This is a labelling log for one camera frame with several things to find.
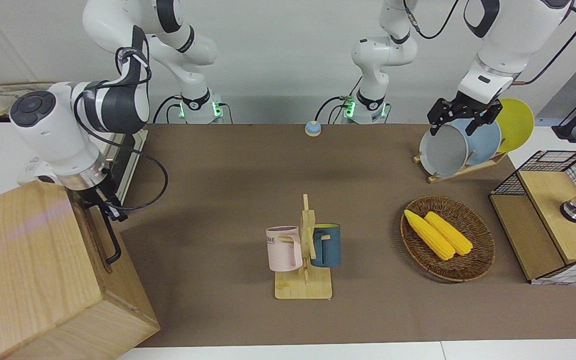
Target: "mug rack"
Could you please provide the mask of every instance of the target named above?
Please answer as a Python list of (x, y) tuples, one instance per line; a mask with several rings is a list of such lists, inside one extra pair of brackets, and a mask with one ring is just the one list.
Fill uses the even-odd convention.
[(311, 259), (316, 259), (317, 255), (313, 242), (315, 210), (310, 208), (308, 194), (303, 194), (300, 230), (303, 266), (293, 271), (274, 273), (274, 297), (280, 300), (330, 299), (332, 298), (330, 268), (311, 264)]

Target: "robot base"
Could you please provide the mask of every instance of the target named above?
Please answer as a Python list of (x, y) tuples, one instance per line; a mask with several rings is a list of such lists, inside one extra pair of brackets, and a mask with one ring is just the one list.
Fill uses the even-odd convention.
[(354, 110), (351, 111), (351, 116), (346, 111), (343, 114), (341, 124), (382, 124), (386, 118), (386, 104), (381, 104), (376, 110), (370, 111), (363, 108), (363, 106), (355, 105)]
[(223, 124), (224, 113), (219, 104), (222, 102), (221, 95), (210, 90), (210, 98), (199, 110), (193, 110), (183, 101), (180, 102), (182, 111), (179, 116), (171, 116), (170, 124)]

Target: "brown table mat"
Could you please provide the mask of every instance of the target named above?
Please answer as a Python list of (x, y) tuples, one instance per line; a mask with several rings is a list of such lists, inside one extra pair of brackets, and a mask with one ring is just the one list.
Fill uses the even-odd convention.
[[(144, 347), (576, 338), (576, 286), (529, 285), (488, 194), (498, 166), (428, 184), (411, 158), (424, 125), (154, 125), (144, 150), (170, 175), (166, 194), (121, 224), (161, 324)], [(127, 205), (162, 186), (145, 159)], [(302, 194), (320, 223), (342, 226), (331, 300), (275, 300), (265, 228), (298, 225)], [(483, 278), (442, 284), (410, 260), (403, 208), (437, 194), (490, 228)]]

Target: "yellow corn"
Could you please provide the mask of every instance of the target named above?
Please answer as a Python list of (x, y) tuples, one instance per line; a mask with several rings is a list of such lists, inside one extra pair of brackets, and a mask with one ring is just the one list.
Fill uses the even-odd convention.
[(457, 251), (457, 254), (466, 255), (470, 253), (471, 250), (473, 250), (473, 243), (466, 239), (466, 237), (461, 232), (459, 232), (459, 230), (457, 230), (448, 221), (443, 219), (435, 212), (428, 212), (424, 219), (428, 222), (428, 224), (432, 225), (432, 227), (435, 228), (439, 234), (443, 235), (443, 237), (448, 241), (448, 243), (450, 243), (454, 250)]
[(423, 242), (432, 250), (441, 260), (449, 260), (455, 256), (455, 249), (446, 239), (430, 226), (421, 216), (410, 210), (404, 210), (408, 223), (414, 232), (423, 240)]

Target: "blue mug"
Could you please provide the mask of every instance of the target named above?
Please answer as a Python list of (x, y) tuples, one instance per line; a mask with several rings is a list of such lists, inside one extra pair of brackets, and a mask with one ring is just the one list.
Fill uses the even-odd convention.
[(338, 223), (316, 223), (312, 234), (316, 259), (313, 266), (334, 268), (341, 264), (341, 226)]

